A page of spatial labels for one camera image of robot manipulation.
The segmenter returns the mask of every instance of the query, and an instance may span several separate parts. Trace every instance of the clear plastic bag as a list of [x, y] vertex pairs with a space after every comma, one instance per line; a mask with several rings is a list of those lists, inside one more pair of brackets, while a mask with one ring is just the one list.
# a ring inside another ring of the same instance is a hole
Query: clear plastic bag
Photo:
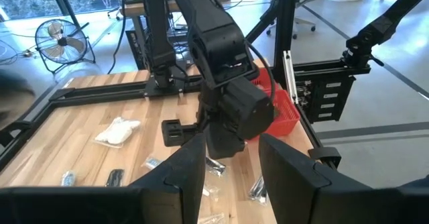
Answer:
[[62, 175], [61, 186], [74, 186], [76, 175], [73, 172], [67, 171]]
[[198, 224], [225, 224], [225, 214], [211, 215], [198, 219]]
[[226, 166], [216, 160], [212, 160], [209, 157], [206, 157], [206, 166], [210, 173], [215, 176], [221, 177], [225, 172]]
[[249, 198], [257, 201], [259, 204], [266, 206], [268, 204], [268, 192], [262, 176], [255, 182], [249, 191]]
[[112, 148], [122, 148], [123, 143], [140, 126], [140, 121], [115, 118], [110, 126], [95, 137], [95, 142]]
[[210, 197], [216, 202], [219, 200], [219, 191], [219, 188], [209, 184], [204, 184], [204, 187], [202, 188], [202, 194], [206, 197]]

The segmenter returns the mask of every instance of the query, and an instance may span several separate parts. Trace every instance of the floor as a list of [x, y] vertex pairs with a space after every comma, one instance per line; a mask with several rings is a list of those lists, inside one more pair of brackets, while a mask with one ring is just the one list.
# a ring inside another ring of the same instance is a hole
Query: floor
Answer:
[[[232, 1], [231, 5], [240, 2]], [[345, 49], [345, 40], [393, 2], [395, 0], [317, 0], [298, 8], [296, 16], [314, 21], [317, 29], [311, 32], [309, 27], [300, 26], [298, 39], [292, 42], [294, 64], [339, 58]], [[243, 0], [228, 12], [246, 34], [268, 7], [267, 0]], [[340, 121], [313, 125], [322, 143], [336, 147], [341, 153], [339, 171], [372, 187], [397, 186], [429, 174], [426, 157], [429, 151], [426, 144], [429, 140], [429, 79], [425, 77], [429, 72], [429, 64], [426, 64], [429, 58], [428, 11], [429, 0], [423, 0], [404, 18], [390, 41], [374, 48], [374, 55], [387, 65], [383, 68], [371, 64], [370, 74], [357, 77]], [[52, 76], [35, 55], [0, 68], [10, 68], [26, 77], [42, 99], [71, 77], [106, 73], [113, 63], [112, 54], [121, 23], [108, 19], [105, 13], [79, 15], [78, 19], [90, 22], [84, 31], [93, 45], [97, 64], [80, 63]], [[24, 50], [31, 47], [34, 40], [11, 33], [32, 36], [45, 20], [0, 24], [0, 39]], [[184, 19], [180, 18], [178, 23], [184, 23]], [[132, 27], [127, 20], [126, 28]], [[275, 30], [271, 36], [261, 34], [254, 42], [269, 62], [273, 62], [274, 38]], [[124, 37], [113, 72], [132, 70], [137, 67]], [[34, 112], [43, 103], [41, 101]]]

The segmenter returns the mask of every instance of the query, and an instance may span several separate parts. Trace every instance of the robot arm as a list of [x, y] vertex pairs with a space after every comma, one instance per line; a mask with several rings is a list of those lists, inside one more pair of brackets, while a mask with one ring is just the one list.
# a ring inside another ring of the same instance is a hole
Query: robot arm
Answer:
[[257, 76], [245, 37], [223, 8], [212, 0], [176, 2], [188, 23], [190, 52], [210, 88], [225, 85], [240, 76]]
[[357, 36], [347, 40], [348, 50], [343, 54], [345, 63], [352, 67], [365, 67], [373, 59], [372, 47], [390, 39], [402, 18], [419, 2], [421, 0], [397, 0], [382, 16], [365, 26]]
[[[196, 124], [183, 126], [178, 119], [164, 121], [164, 144], [183, 145], [186, 136], [204, 133], [211, 158], [231, 157], [243, 150], [245, 139], [256, 137], [270, 126], [274, 119], [273, 103], [249, 81], [259, 74], [258, 67], [243, 33], [222, 5], [217, 0], [176, 3], [188, 23], [188, 45], [202, 81]], [[164, 0], [147, 1], [150, 25], [166, 20], [160, 17], [163, 13], [154, 11], [156, 8], [164, 12], [164, 5]], [[168, 52], [170, 49], [166, 48], [163, 55], [169, 56]], [[159, 60], [154, 65], [158, 69], [169, 68], [168, 62]], [[170, 77], [170, 73], [158, 72], [164, 76], [161, 79]]]

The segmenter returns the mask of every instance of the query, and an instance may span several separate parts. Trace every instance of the red basket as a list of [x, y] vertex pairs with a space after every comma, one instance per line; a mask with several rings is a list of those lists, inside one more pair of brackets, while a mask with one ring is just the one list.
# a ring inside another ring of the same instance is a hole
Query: red basket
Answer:
[[[267, 69], [260, 68], [259, 76], [255, 80], [252, 80], [252, 83], [257, 87], [261, 86], [260, 89], [263, 91], [268, 90], [268, 94], [271, 93], [271, 81], [269, 79]], [[274, 84], [274, 88], [275, 90], [278, 90], [277, 84]]]
[[[270, 94], [270, 90], [271, 89], [266, 90], [265, 93]], [[264, 133], [269, 133], [276, 137], [288, 135], [294, 129], [295, 124], [300, 120], [300, 114], [290, 100], [288, 92], [285, 90], [275, 91], [274, 107], [278, 109], [280, 114], [274, 119], [274, 122]]]

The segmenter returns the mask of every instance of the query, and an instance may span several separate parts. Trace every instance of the desk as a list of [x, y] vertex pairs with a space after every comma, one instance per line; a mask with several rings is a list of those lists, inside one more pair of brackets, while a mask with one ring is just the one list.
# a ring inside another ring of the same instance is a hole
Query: desk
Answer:
[[[191, 68], [189, 74], [198, 71]], [[111, 85], [147, 77], [145, 70], [88, 76], [74, 79], [67, 87]], [[0, 173], [0, 186], [57, 186], [67, 170], [76, 173], [77, 186], [104, 186], [115, 168], [125, 170], [123, 185], [128, 185], [149, 172], [144, 166], [148, 156], [165, 160], [178, 149], [164, 146], [161, 122], [178, 118], [182, 124], [194, 123], [197, 95], [58, 108]], [[138, 119], [141, 127], [121, 149], [95, 144], [94, 137], [117, 116]], [[305, 154], [312, 148], [299, 122], [281, 139]], [[270, 205], [263, 207], [247, 198], [261, 174], [257, 144], [249, 143], [243, 152], [219, 161], [227, 166], [222, 178], [206, 173], [206, 183], [220, 188], [219, 200], [203, 196], [200, 217], [224, 213], [229, 217], [226, 223], [275, 223]]]

